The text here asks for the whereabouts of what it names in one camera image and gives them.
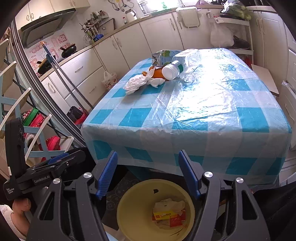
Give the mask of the person's left hand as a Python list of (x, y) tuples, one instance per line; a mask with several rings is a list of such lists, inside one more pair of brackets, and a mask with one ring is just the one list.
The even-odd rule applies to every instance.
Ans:
[(25, 212), (31, 208), (31, 202), (29, 199), (16, 199), (13, 202), (11, 220), (18, 231), (26, 236), (30, 227), (30, 223), (25, 216)]

